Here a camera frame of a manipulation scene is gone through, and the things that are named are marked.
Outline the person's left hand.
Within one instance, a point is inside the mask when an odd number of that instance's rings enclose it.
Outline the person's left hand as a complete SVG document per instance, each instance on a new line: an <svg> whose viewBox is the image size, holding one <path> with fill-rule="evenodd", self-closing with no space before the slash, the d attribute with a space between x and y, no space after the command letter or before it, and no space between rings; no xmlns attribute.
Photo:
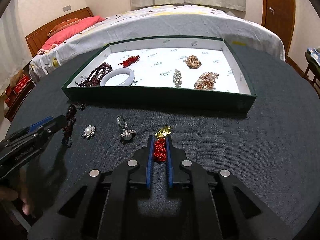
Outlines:
<svg viewBox="0 0 320 240"><path fill-rule="evenodd" d="M14 201L20 198L22 201L22 211L28 216L34 210L34 204L28 193L26 182L26 171L21 168L19 172L15 171L7 180L1 181L1 202Z"/></svg>

